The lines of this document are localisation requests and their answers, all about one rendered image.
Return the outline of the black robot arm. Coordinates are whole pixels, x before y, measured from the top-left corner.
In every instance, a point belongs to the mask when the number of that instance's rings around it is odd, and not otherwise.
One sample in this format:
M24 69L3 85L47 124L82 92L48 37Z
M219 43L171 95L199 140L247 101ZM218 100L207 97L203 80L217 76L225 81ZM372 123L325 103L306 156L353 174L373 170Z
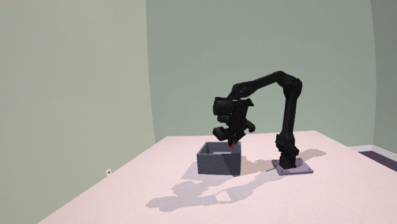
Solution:
M232 114L237 118L245 118L248 107L254 106L251 99L247 98L258 89L277 82L283 88L286 98L283 116L283 127L280 134L276 134L276 147L281 152L279 165L283 169L297 168L295 165L296 156L300 150L295 146L295 137L293 135L293 126L295 122L296 103L302 92L302 82L283 71L276 71L270 75L260 77L253 81L237 83L233 86L230 94L224 97L215 97L213 114L217 116L217 121L229 125ZM236 100L236 101L233 101Z

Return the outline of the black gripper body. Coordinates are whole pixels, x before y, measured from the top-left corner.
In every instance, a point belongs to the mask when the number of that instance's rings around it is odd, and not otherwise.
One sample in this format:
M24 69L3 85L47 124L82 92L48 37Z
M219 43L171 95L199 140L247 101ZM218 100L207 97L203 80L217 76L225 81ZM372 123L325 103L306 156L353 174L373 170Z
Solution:
M213 129L213 134L220 141L227 140L229 137L234 137L236 132L239 132L239 134L244 133L244 130L246 129L249 129L250 133L255 131L254 124L248 121L246 118L237 118L232 114L230 114L229 117L230 122L227 129L225 129L223 126Z

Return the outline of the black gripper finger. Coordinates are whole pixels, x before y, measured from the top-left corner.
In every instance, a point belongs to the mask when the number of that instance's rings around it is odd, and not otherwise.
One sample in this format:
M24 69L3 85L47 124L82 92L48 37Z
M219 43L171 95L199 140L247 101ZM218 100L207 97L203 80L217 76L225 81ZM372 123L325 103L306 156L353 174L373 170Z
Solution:
M235 139L234 145L235 145L241 138L243 138L245 135L246 135L245 132L244 132L244 133L240 133L240 134L239 134L239 132L236 132L236 139Z
M229 144L230 147L231 147L232 144L234 143L235 139L236 139L235 136L234 136L234 137L229 137L229 138L227 139L227 140L228 140L228 144Z

